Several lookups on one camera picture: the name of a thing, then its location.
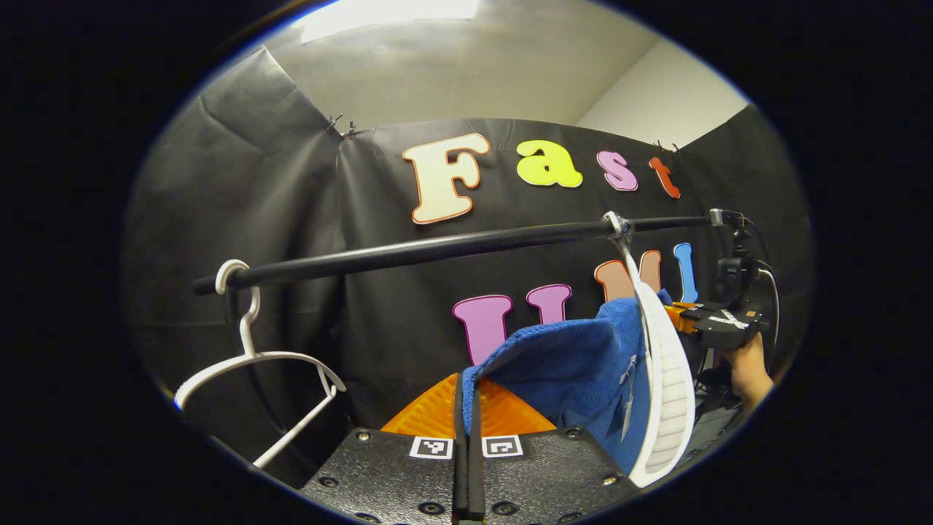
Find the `horizontal bar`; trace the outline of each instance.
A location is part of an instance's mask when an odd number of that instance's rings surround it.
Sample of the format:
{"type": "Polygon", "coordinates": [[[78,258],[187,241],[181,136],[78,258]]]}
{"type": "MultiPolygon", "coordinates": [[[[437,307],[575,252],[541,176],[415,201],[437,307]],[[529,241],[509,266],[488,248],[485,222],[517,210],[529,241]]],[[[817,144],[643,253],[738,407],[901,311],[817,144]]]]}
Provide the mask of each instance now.
{"type": "MultiPolygon", "coordinates": [[[[708,217],[664,217],[627,220],[627,222],[632,231],[638,232],[711,224],[708,217]]],[[[318,277],[354,274],[507,249],[528,248],[600,237],[606,238],[614,233],[615,229],[612,223],[603,218],[594,222],[570,222],[567,224],[530,226],[476,234],[450,235],[378,248],[354,249],[320,257],[274,262],[257,268],[236,270],[230,274],[227,286],[234,290],[241,290],[251,286],[282,284],[318,277]]],[[[198,278],[192,283],[192,288],[198,295],[215,293],[215,279],[214,276],[198,278]]]]}

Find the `ceiling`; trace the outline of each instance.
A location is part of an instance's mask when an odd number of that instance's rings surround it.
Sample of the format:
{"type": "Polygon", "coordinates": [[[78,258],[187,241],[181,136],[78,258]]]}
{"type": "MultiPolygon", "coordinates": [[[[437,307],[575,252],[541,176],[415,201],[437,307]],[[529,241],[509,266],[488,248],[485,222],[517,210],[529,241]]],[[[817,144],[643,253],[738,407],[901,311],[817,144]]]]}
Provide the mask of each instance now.
{"type": "Polygon", "coordinates": [[[263,44],[326,116],[357,129],[508,118],[576,124],[661,39],[585,0],[480,0],[470,21],[407,21],[263,44]]]}

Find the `purple letter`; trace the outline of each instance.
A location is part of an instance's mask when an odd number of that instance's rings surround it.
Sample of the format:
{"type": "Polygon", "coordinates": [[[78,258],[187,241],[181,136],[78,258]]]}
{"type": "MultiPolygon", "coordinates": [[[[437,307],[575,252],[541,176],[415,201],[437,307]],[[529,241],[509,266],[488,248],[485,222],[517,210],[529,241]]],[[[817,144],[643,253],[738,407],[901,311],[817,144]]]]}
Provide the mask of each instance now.
{"type": "Polygon", "coordinates": [[[548,324],[564,320],[564,302],[572,294],[570,287],[565,284],[551,284],[529,291],[525,301],[537,306],[541,324],[548,324]]]}
{"type": "Polygon", "coordinates": [[[617,192],[634,192],[638,189],[638,179],[625,167],[628,163],[615,151],[596,153],[596,161],[606,170],[606,181],[617,192]]]}
{"type": "Polygon", "coordinates": [[[473,364],[481,364],[506,342],[506,314],[512,300],[506,295],[483,295],[453,306],[453,316],[466,328],[466,347],[473,364]]]}

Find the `clothing tag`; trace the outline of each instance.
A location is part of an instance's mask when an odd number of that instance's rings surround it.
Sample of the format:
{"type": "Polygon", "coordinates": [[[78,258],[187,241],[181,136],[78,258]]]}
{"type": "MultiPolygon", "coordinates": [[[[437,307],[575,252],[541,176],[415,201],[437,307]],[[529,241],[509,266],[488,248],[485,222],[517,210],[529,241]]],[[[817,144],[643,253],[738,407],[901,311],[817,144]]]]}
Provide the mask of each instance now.
{"type": "Polygon", "coordinates": [[[626,377],[628,377],[632,370],[635,368],[636,359],[637,357],[634,355],[629,359],[629,367],[625,369],[625,372],[622,373],[622,377],[619,378],[620,385],[625,382],[626,377]]]}
{"type": "Polygon", "coordinates": [[[609,428],[606,429],[606,436],[612,435],[616,431],[621,431],[622,425],[625,424],[625,400],[620,396],[619,400],[616,402],[616,408],[612,414],[612,420],[609,422],[609,428]]]}
{"type": "Polygon", "coordinates": [[[625,404],[625,420],[622,422],[622,437],[619,438],[621,442],[625,439],[625,434],[629,431],[629,422],[632,421],[632,401],[633,398],[629,397],[629,402],[625,404]]]}

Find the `cable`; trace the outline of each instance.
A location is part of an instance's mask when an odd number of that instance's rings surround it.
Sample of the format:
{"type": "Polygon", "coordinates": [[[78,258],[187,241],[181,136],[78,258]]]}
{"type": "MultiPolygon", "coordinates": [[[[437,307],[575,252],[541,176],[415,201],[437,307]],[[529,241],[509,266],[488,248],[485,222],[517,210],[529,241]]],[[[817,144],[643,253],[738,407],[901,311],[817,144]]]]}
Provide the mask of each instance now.
{"type": "Polygon", "coordinates": [[[777,294],[777,282],[774,281],[774,274],[772,274],[768,270],[761,270],[761,269],[759,269],[759,274],[764,274],[768,276],[768,279],[771,281],[772,289],[774,290],[774,342],[773,342],[772,348],[775,348],[776,350],[777,349],[777,329],[781,324],[781,296],[777,294]]]}
{"type": "Polygon", "coordinates": [[[755,229],[755,238],[758,239],[759,245],[761,246],[761,253],[764,255],[765,261],[770,261],[771,258],[768,257],[768,249],[764,247],[764,241],[761,240],[761,232],[758,230],[758,226],[752,222],[752,219],[745,217],[745,222],[747,222],[752,228],[755,229]]]}

